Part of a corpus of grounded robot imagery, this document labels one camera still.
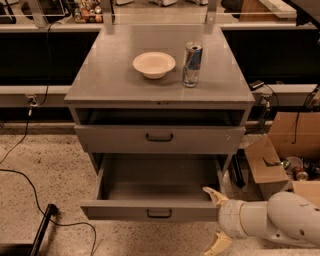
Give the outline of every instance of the can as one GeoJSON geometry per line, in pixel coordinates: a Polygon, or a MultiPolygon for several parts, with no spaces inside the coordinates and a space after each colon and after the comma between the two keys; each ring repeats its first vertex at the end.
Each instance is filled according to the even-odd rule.
{"type": "Polygon", "coordinates": [[[182,83],[193,88],[197,86],[202,58],[202,45],[198,42],[188,42],[185,45],[182,83]]]}

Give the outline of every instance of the speckled floor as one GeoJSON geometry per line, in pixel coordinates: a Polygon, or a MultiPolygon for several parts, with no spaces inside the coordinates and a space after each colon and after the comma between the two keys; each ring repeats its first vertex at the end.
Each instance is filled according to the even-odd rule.
{"type": "MultiPolygon", "coordinates": [[[[2,129],[0,159],[21,138],[23,131],[2,129]]],[[[59,209],[59,223],[87,222],[79,207],[91,199],[96,174],[89,157],[72,132],[33,131],[1,164],[26,174],[33,182],[40,207],[48,203],[59,209]]],[[[239,189],[225,177],[233,198],[260,200],[261,195],[250,175],[244,171],[248,186],[239,189]]],[[[31,186],[14,173],[0,172],[0,243],[32,243],[42,215],[36,207],[31,186]]],[[[131,221],[89,221],[96,228],[95,256],[203,255],[219,229],[214,222],[159,223],[131,221]]],[[[93,231],[87,225],[57,227],[49,224],[41,255],[90,255],[93,231]]],[[[300,249],[266,240],[238,240],[221,255],[320,255],[319,249],[300,249]]]]}

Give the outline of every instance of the gray drawer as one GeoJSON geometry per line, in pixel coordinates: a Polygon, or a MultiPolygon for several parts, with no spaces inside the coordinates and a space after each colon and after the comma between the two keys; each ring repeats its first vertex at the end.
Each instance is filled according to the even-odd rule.
{"type": "Polygon", "coordinates": [[[77,125],[90,153],[234,154],[244,127],[77,125]]]}
{"type": "Polygon", "coordinates": [[[209,185],[224,192],[216,161],[209,155],[104,155],[94,199],[81,208],[93,220],[217,221],[218,209],[202,190],[209,185]]]}

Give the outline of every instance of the brown cardboard box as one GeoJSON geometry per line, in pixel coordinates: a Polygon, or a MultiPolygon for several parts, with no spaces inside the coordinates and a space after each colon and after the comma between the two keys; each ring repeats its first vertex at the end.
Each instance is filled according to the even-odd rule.
{"type": "Polygon", "coordinates": [[[298,156],[318,162],[320,113],[278,112],[269,133],[245,148],[245,154],[265,200],[279,191],[293,188],[297,194],[312,198],[312,202],[320,206],[320,181],[291,182],[281,165],[267,167],[263,160],[279,163],[280,159],[298,156]]]}

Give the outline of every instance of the open drawer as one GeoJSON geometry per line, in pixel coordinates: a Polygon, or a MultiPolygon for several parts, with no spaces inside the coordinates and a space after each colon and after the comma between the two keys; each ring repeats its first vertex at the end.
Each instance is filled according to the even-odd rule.
{"type": "Polygon", "coordinates": [[[94,199],[81,208],[92,220],[217,221],[202,190],[224,192],[216,162],[211,155],[104,155],[94,199]]]}

